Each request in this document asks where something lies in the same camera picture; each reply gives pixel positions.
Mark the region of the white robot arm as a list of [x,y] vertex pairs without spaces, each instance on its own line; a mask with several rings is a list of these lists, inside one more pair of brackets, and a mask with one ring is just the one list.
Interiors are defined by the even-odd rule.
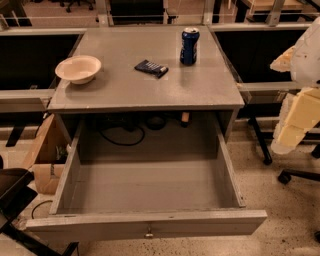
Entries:
[[273,133],[272,151],[287,154],[320,122],[320,18],[270,68],[289,71],[291,79],[302,86],[296,95],[288,94],[283,100]]

